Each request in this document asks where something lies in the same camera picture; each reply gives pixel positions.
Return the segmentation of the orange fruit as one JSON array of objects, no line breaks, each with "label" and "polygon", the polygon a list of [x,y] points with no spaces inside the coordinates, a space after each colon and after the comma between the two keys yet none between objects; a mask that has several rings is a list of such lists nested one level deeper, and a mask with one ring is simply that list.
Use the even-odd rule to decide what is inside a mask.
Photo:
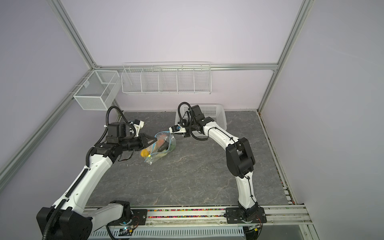
[{"label": "orange fruit", "polygon": [[161,142],[161,141],[164,142],[168,139],[168,135],[161,134],[161,135],[157,136],[157,139],[158,139],[158,142]]}]

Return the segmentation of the white plastic basket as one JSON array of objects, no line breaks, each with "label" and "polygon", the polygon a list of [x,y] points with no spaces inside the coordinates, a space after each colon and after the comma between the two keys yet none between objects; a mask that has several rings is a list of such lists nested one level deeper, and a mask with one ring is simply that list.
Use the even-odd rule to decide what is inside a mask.
[{"label": "white plastic basket", "polygon": [[[227,130],[227,119],[224,111],[224,107],[218,104],[201,104],[199,105],[201,112],[205,117],[212,118],[218,125],[224,130]],[[182,105],[180,108],[181,116],[183,119],[187,120],[187,114],[185,113],[188,110],[187,105]],[[175,117],[175,125],[180,122],[180,118],[178,113],[176,113]],[[193,132],[194,135],[198,138],[204,138],[205,136],[197,131]]]}]

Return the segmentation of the clear zip top bag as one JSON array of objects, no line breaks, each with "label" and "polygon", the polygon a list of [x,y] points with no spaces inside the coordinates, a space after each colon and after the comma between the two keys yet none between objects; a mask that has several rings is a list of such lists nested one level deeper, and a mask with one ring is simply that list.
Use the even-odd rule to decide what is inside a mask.
[{"label": "clear zip top bag", "polygon": [[140,155],[145,163],[152,165],[154,162],[172,152],[177,145],[176,138],[169,131],[159,132],[155,135],[157,141],[141,150]]}]

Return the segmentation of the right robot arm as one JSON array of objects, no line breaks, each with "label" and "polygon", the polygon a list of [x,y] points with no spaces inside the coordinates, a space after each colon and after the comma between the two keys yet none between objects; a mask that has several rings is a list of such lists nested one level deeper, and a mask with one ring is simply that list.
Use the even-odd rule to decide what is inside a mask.
[{"label": "right robot arm", "polygon": [[251,223],[267,222],[254,192],[253,172],[256,159],[249,140],[238,138],[221,128],[211,117],[206,117],[200,106],[182,102],[177,108],[179,121],[170,127],[172,134],[193,137],[198,141],[214,140],[225,150],[228,170],[235,177],[238,189],[238,219]]}]

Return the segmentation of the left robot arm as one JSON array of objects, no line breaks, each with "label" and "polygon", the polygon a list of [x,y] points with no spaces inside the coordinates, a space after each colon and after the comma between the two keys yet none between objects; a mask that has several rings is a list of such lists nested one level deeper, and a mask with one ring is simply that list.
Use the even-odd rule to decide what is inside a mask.
[{"label": "left robot arm", "polygon": [[101,178],[122,153],[139,152],[157,141],[141,132],[143,126],[143,121],[128,121],[119,107],[108,108],[104,132],[87,151],[82,171],[51,207],[43,207],[37,214],[44,240],[86,240],[110,223],[132,223],[134,214],[128,201],[112,201],[90,214],[84,211]]}]

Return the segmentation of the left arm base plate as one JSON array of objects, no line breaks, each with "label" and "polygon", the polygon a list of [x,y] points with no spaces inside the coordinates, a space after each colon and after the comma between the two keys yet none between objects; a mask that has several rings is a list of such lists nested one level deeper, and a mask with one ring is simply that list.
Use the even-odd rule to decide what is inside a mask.
[{"label": "left arm base plate", "polygon": [[121,226],[144,226],[146,224],[148,215],[147,209],[133,209],[131,212],[131,218],[120,222],[119,224]]}]

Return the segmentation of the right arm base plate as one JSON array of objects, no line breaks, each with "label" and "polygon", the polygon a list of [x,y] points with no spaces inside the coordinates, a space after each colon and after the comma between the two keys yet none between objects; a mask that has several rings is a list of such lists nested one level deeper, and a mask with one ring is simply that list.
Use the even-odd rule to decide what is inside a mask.
[{"label": "right arm base plate", "polygon": [[253,206],[250,209],[226,208],[224,217],[228,224],[264,224],[267,222],[265,210],[260,206]]}]

